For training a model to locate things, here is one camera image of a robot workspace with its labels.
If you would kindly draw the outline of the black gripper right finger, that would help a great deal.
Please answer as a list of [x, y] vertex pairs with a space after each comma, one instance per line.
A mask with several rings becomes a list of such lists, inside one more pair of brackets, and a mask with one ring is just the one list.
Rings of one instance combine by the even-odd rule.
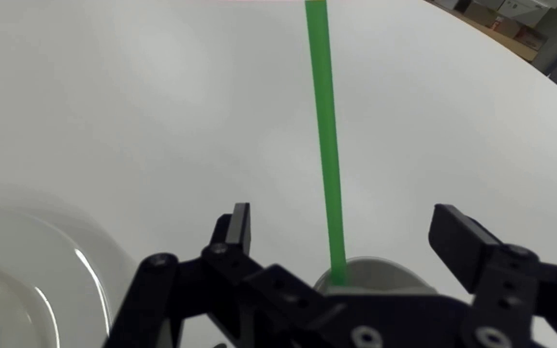
[[454, 204], [437, 202], [427, 233], [431, 249], [466, 291], [477, 287], [485, 260], [499, 239]]

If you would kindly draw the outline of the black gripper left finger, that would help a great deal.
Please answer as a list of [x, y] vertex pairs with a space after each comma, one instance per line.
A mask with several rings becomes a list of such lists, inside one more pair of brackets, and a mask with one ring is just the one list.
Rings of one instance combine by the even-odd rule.
[[236, 202], [232, 212], [220, 214], [201, 256], [207, 262], [240, 266], [249, 260], [251, 216], [247, 202]]

